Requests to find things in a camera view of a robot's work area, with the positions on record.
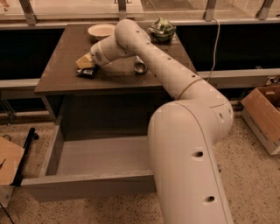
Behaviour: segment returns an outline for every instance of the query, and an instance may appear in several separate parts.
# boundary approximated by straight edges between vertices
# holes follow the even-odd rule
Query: small object
[[[148,31],[155,35],[159,42],[165,42],[173,38],[176,26],[173,26],[166,18],[161,17],[148,27]]]
[[[136,71],[136,74],[144,74],[147,72],[147,69],[147,66],[143,63],[139,56],[136,56],[136,60],[134,62],[134,70]]]
[[[88,33],[96,40],[102,40],[115,33],[116,26],[113,24],[96,24],[88,28]]]
[[[78,68],[90,68],[95,65],[94,59],[91,54],[88,52],[78,60],[76,60],[76,65]]]
[[[221,172],[221,165],[217,164],[217,166],[218,166],[218,171]]]
[[[93,79],[98,71],[98,66],[93,66],[92,68],[83,68],[77,71],[77,76],[87,79]]]

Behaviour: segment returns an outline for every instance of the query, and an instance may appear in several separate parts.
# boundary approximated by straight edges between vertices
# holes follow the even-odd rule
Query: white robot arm
[[[115,35],[93,45],[94,63],[138,55],[174,99],[150,119],[151,167],[165,224],[233,223],[214,159],[234,112],[226,97],[154,46],[149,35],[124,19]]]

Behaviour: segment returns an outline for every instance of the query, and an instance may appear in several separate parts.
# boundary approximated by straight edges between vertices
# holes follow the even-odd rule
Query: screw hole
[[[224,117],[222,116],[222,114],[220,113],[220,119],[223,122],[224,121]]]
[[[195,158],[202,158],[203,157],[203,151],[196,151],[192,154]]]
[[[212,203],[215,201],[215,197],[214,196],[210,196],[210,197],[207,197],[203,200],[204,204],[209,204],[209,203]]]

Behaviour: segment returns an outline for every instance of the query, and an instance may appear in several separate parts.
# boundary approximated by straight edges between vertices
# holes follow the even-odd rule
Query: floor
[[[23,145],[29,128],[39,139],[31,143],[24,176],[39,175],[53,131],[53,123],[1,125],[0,135]],[[235,223],[280,223],[280,155],[270,156],[240,116],[225,139],[214,146],[221,178]],[[163,223],[155,193],[103,199],[77,199],[38,203],[28,192],[15,188],[7,208],[15,223]],[[0,223],[11,223],[0,210]]]

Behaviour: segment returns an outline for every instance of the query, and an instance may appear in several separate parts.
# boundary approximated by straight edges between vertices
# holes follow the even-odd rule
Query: metal bar
[[[119,6],[119,20],[126,18],[126,0],[118,0]]]
[[[217,0],[208,0],[208,2],[207,2],[206,11],[204,12],[204,15],[203,15],[203,18],[207,22],[212,21],[214,18],[214,10],[215,10],[216,2],[217,2]]]
[[[260,20],[266,19],[269,15],[272,3],[273,0],[264,0],[261,9],[256,13],[255,16]]]
[[[29,0],[19,0],[21,7],[24,11],[26,23],[28,25],[35,25],[38,20],[36,18],[36,15],[33,12],[32,6],[29,2]]]
[[[31,90],[34,91],[39,79],[0,80],[0,90]]]
[[[132,4],[132,0],[126,0],[126,4]]]
[[[0,99],[0,105],[3,107],[4,111],[9,117],[9,124],[13,123],[16,119],[16,113],[8,101]]]
[[[113,24],[116,24],[118,20],[112,20]],[[145,21],[139,21],[141,23],[153,23],[154,20],[147,19]],[[216,21],[206,23],[205,19],[180,19],[180,20],[170,20],[173,25],[217,25]],[[266,20],[260,20],[256,17],[251,18],[220,18],[219,22],[221,25],[261,25],[261,24],[278,24],[279,18],[278,17],[268,17]],[[99,24],[100,22],[92,22],[91,25]],[[60,21],[48,21],[45,23],[38,22],[36,26],[29,26],[23,23],[13,23],[13,24],[0,24],[0,31],[8,31],[8,30],[16,30],[16,29],[26,29],[26,30],[38,30],[38,29],[60,29],[66,28],[67,25],[87,25],[88,22],[73,20],[67,22],[60,22]]]
[[[198,72],[207,79],[210,71]],[[272,77],[280,74],[280,68],[213,71],[209,82],[217,88],[256,88],[267,85]]]

